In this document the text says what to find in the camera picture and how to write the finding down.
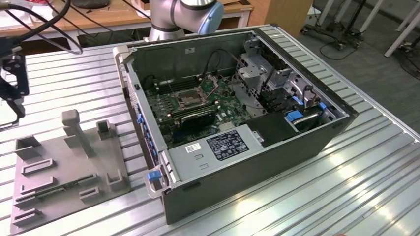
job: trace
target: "barcode sticker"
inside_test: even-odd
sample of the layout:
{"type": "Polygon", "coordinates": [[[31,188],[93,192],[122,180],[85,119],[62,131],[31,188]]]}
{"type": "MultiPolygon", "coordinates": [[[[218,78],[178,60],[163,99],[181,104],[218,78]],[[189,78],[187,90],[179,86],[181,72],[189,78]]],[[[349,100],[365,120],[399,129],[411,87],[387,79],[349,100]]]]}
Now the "barcode sticker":
{"type": "Polygon", "coordinates": [[[201,146],[199,143],[197,143],[197,144],[193,144],[193,145],[187,146],[186,149],[187,149],[187,152],[191,153],[191,152],[202,149],[202,146],[201,146]]]}

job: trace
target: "white label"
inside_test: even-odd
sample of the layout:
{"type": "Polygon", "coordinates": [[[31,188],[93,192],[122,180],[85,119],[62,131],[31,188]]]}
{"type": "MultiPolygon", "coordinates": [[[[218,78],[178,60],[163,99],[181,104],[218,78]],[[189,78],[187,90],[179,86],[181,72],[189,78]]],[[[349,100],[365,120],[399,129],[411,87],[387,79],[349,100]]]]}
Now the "white label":
{"type": "Polygon", "coordinates": [[[202,146],[199,143],[197,143],[197,144],[187,146],[186,149],[187,149],[187,152],[191,153],[193,151],[202,149],[202,146]]]}
{"type": "Polygon", "coordinates": [[[197,48],[186,48],[186,54],[195,53],[197,48]]]}

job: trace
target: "caster wheel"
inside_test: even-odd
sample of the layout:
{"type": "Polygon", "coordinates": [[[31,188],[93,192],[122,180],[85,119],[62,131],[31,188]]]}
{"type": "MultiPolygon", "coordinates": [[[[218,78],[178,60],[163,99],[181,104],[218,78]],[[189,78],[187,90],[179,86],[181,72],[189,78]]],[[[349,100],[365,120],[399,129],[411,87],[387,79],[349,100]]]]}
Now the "caster wheel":
{"type": "Polygon", "coordinates": [[[339,51],[343,51],[345,45],[343,45],[343,44],[338,44],[337,49],[338,49],[339,51]]]}
{"type": "Polygon", "coordinates": [[[303,30],[301,31],[301,33],[302,33],[302,35],[307,35],[307,34],[309,34],[309,29],[303,29],[303,30]]]}

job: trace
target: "sticker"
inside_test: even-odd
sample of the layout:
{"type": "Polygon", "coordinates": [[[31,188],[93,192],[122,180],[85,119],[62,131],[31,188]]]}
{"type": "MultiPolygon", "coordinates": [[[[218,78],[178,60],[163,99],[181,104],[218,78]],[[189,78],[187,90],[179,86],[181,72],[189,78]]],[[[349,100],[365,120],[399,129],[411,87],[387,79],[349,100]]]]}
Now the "sticker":
{"type": "Polygon", "coordinates": [[[187,149],[187,152],[191,153],[193,151],[202,149],[202,146],[199,143],[197,143],[197,144],[187,146],[186,149],[187,149]]]}
{"type": "Polygon", "coordinates": [[[219,161],[250,150],[237,130],[207,139],[207,142],[219,161]]]}
{"type": "Polygon", "coordinates": [[[195,53],[197,48],[186,48],[186,54],[195,53]]]}

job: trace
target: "motherboard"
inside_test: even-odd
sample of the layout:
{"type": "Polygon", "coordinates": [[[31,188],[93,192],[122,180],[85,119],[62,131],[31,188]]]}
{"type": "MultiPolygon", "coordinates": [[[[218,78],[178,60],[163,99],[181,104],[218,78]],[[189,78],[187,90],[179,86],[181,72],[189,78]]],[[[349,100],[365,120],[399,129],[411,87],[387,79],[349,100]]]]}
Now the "motherboard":
{"type": "Polygon", "coordinates": [[[154,84],[146,95],[169,148],[251,119],[246,105],[235,96],[231,77],[207,75],[203,79],[190,79],[183,85],[163,81],[154,84]]]}

